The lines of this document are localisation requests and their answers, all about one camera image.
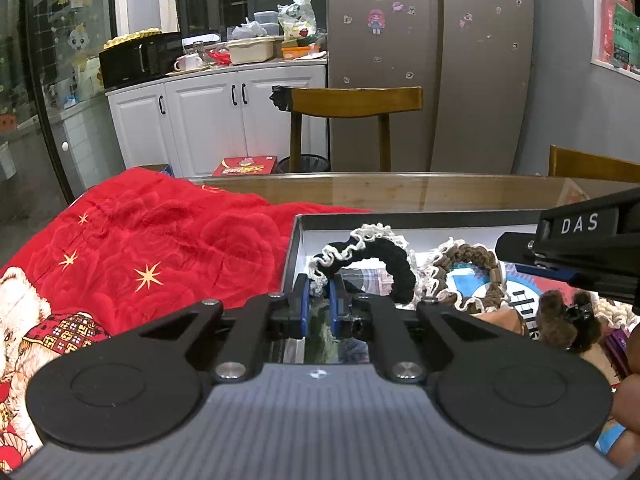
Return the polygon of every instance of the trash can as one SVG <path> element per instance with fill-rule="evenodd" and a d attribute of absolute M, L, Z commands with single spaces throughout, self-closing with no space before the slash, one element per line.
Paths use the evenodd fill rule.
<path fill-rule="evenodd" d="M 309 153 L 300 155 L 300 173 L 328 173 L 329 171 L 331 171 L 331 163 L 324 156 Z M 278 163 L 274 173 L 290 173 L 288 156 Z"/>

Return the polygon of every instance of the white plastic bag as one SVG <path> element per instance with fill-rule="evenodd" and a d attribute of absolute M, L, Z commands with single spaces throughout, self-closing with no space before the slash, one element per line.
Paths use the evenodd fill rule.
<path fill-rule="evenodd" d="M 284 30 L 284 41 L 308 38 L 317 30 L 311 0 L 293 0 L 290 5 L 279 5 L 278 21 Z"/>
<path fill-rule="evenodd" d="M 266 36 L 267 31 L 264 30 L 260 23 L 250 22 L 249 18 L 246 19 L 246 23 L 242 23 L 240 27 L 236 27 L 231 33 L 231 39 L 233 40 L 247 40 L 249 38 L 257 38 L 259 36 Z"/>

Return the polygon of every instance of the beige plastic container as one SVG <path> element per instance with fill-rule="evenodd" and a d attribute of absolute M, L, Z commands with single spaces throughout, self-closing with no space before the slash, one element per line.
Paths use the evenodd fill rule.
<path fill-rule="evenodd" d="M 226 47 L 229 49 L 231 64 L 260 63 L 271 59 L 274 41 L 273 36 L 229 41 Z"/>

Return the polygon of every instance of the pink hair doll sticker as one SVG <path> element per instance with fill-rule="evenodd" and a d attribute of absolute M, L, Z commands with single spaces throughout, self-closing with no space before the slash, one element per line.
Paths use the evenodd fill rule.
<path fill-rule="evenodd" d="M 385 13 L 380 9 L 371 9 L 367 18 L 367 25 L 374 34 L 380 34 L 385 30 Z"/>

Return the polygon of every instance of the chair backrest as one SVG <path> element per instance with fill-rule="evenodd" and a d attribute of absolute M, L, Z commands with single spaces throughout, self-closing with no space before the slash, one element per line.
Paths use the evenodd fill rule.
<path fill-rule="evenodd" d="M 271 99 L 280 110 L 291 112 L 291 173 L 300 168 L 302 115 L 331 119 L 378 116 L 380 171 L 391 171 L 389 114 L 422 110 L 422 87 L 338 89 L 274 86 Z"/>
<path fill-rule="evenodd" d="M 640 164 L 551 145 L 549 146 L 549 176 L 638 183 L 640 182 Z"/>

